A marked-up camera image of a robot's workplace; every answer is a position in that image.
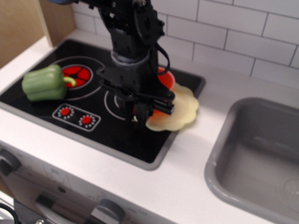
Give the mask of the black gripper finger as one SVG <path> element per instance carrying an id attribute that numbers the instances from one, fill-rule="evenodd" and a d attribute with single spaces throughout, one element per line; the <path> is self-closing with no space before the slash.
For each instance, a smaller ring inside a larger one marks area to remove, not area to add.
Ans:
<path id="1" fill-rule="evenodd" d="M 153 107 L 149 104 L 135 104 L 133 112 L 138 126 L 145 127 L 148 118 L 153 114 Z"/>
<path id="2" fill-rule="evenodd" d="M 172 115 L 175 111 L 175 107 L 172 100 L 157 100 L 153 101 L 153 106 L 155 110 L 158 110 L 162 113 Z"/>

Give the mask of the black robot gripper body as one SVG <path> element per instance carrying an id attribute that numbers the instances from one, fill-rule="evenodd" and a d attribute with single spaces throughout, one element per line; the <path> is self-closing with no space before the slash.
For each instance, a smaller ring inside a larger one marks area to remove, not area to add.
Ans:
<path id="1" fill-rule="evenodd" d="M 126 120 L 131 121 L 136 119 L 133 112 L 135 104 L 152 105 L 154 111 L 155 99 L 174 100 L 175 94 L 158 79 L 158 75 L 167 71 L 169 67 L 159 73 L 157 66 L 146 64 L 137 67 L 105 67 L 97 69 L 96 73 L 101 85 L 114 91 L 121 113 Z"/>

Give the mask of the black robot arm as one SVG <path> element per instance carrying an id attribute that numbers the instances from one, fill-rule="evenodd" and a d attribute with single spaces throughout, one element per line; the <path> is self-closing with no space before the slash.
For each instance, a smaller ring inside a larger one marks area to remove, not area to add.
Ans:
<path id="1" fill-rule="evenodd" d="M 149 0 L 87 0 L 97 8 L 111 35 L 113 67 L 98 70 L 101 84 L 115 92 L 121 113 L 128 121 L 145 126 L 154 110 L 172 114 L 175 95 L 158 79 L 169 70 L 158 71 L 158 53 L 167 53 L 158 44 L 164 35 Z"/>

